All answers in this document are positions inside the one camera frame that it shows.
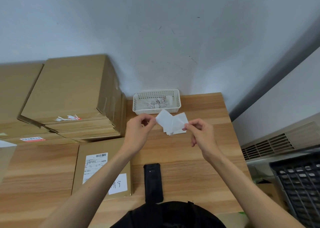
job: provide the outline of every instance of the hand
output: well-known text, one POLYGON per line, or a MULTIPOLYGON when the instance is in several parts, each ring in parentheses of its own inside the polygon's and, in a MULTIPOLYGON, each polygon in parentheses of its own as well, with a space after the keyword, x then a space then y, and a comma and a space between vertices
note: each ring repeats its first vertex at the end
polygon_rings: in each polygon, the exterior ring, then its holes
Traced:
POLYGON ((206 161, 209 161, 212 156, 222 154, 214 139, 214 128, 211 124, 198 118, 189 121, 189 124, 185 124, 182 130, 191 131, 191 147, 198 144, 206 161))
POLYGON ((131 118, 127 122, 124 143, 121 149, 131 155, 138 153, 146 143, 148 134, 156 123, 156 118, 146 113, 131 118))

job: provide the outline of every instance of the wooden table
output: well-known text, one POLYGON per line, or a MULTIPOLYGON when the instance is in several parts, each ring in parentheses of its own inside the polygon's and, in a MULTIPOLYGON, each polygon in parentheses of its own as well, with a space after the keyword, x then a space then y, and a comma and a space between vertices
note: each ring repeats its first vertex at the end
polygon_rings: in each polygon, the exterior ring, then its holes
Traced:
MULTIPOLYGON (((189 120, 202 118, 214 125, 223 153, 250 177, 221 93, 181 96, 189 120)), ((128 101, 127 119, 135 116, 128 101)), ((34 227, 71 193, 78 145, 17 147, 0 186, 0 227, 34 227)), ((156 125, 143 149, 132 160, 131 197, 106 200, 90 227, 109 227, 128 210, 144 203, 143 165, 161 164, 164 201, 192 201, 210 212, 241 211, 217 172, 191 148, 190 133, 168 136, 156 125)))

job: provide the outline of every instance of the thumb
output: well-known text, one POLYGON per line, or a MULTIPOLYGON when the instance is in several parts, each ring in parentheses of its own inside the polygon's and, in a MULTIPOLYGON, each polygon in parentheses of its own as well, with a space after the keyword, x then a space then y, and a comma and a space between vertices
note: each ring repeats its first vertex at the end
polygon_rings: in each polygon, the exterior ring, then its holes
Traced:
POLYGON ((151 119, 150 122, 148 123, 147 126, 145 126, 145 130, 147 133, 149 133, 151 131, 151 129, 153 129, 153 127, 157 124, 157 121, 155 118, 151 119))
POLYGON ((197 136, 197 134, 199 133, 199 129, 197 129, 195 126, 191 125, 191 124, 185 124, 184 125, 186 129, 190 130, 191 133, 193 133, 194 136, 197 136))

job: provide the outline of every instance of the barcode sticker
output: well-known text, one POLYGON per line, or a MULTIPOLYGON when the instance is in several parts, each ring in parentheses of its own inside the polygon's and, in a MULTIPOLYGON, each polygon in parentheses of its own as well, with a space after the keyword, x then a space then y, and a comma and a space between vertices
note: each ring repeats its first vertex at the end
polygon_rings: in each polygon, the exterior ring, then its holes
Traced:
POLYGON ((104 164, 108 162, 108 153, 94 154, 85 157, 82 184, 93 176, 104 164))
POLYGON ((109 195, 118 193, 118 192, 124 192, 128 190, 128 184, 127 184, 127 174, 122 173, 119 174, 117 179, 114 181, 113 185, 109 189, 109 195))
POLYGON ((45 139, 42 137, 32 137, 32 138, 23 138, 20 140, 25 141, 25 142, 35 142, 35 141, 44 141, 45 139))

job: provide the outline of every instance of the smartphone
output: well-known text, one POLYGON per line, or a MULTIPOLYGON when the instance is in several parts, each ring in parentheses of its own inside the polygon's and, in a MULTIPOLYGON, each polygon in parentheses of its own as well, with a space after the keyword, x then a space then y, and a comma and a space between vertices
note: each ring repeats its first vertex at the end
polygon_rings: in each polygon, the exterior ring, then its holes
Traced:
POLYGON ((160 164, 148 164, 144 169, 144 188, 146 195, 146 204, 156 204, 163 201, 162 181, 160 164))

